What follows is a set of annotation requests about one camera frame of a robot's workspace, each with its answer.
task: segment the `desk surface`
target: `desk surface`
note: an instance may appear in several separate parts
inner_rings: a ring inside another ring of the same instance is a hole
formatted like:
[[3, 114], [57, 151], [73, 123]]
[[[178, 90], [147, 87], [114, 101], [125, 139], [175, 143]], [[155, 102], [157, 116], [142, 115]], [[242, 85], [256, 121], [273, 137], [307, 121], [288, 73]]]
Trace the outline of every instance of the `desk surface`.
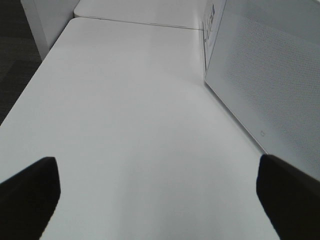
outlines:
[[44, 156], [42, 239], [278, 239], [261, 152], [204, 86], [199, 31], [73, 19], [0, 126], [0, 181]]
[[80, 0], [76, 17], [202, 29], [207, 0]]

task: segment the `perforated metal surface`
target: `perforated metal surface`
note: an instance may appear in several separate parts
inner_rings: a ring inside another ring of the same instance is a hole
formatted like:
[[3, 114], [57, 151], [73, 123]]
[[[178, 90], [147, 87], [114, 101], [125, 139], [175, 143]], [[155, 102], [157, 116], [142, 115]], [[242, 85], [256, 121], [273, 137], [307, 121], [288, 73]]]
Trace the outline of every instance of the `perforated metal surface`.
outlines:
[[[319, 180], [320, 7], [313, 1], [300, 2], [289, 5], [284, 0], [227, 0], [219, 31], [227, 32], [224, 21], [233, 22], [229, 24], [232, 39], [222, 43], [218, 33], [215, 48], [224, 48], [225, 57], [219, 56], [221, 49], [214, 49], [212, 59], [216, 59], [211, 64], [220, 60], [223, 68], [212, 67], [206, 81], [256, 137], [251, 131], [252, 122], [247, 120], [250, 116], [235, 109], [225, 91], [232, 89], [229, 94], [235, 93], [261, 123], [276, 133], [277, 139], [268, 141], [283, 144], [285, 151], [297, 158], [293, 165]], [[216, 83], [217, 76], [223, 83]], [[260, 143], [268, 152], [280, 152], [271, 143]], [[289, 155], [286, 160], [292, 163]]]

